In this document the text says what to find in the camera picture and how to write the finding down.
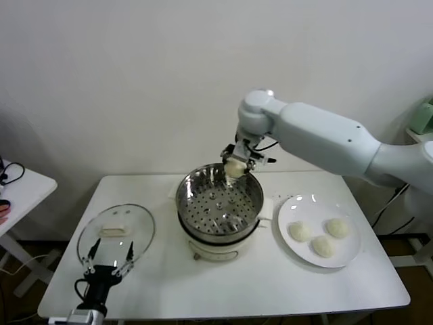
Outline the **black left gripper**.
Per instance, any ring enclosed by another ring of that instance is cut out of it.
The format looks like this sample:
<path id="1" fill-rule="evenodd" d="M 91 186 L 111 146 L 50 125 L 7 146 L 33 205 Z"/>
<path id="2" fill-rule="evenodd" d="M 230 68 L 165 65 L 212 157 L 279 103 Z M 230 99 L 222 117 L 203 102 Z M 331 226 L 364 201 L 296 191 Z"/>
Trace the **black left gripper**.
<path id="1" fill-rule="evenodd" d="M 115 268 L 110 265 L 95 265 L 93 259 L 99 248 L 101 239 L 98 238 L 90 248 L 86 257 L 82 258 L 84 267 L 84 278 L 78 279 L 76 283 L 86 282 L 88 289 L 84 295 L 79 290 L 76 294 L 81 299 L 77 309 L 107 310 L 106 300 L 110 289 L 118 284 L 117 274 L 128 274 L 134 266 L 134 243 L 131 242 L 127 257 L 122 266 Z"/>

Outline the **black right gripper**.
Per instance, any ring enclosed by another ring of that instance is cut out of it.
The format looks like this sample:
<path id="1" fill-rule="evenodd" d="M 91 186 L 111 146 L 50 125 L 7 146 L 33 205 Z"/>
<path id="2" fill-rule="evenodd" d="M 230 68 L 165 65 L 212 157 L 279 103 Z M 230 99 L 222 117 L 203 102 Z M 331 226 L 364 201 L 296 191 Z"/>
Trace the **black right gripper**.
<path id="1" fill-rule="evenodd" d="M 224 165 L 228 163 L 228 158 L 234 158 L 239 161 L 248 161 L 247 170 L 253 171 L 256 168 L 258 154 L 254 148 L 261 142 L 259 135 L 235 135 L 235 143 L 229 144 L 221 156 Z"/>

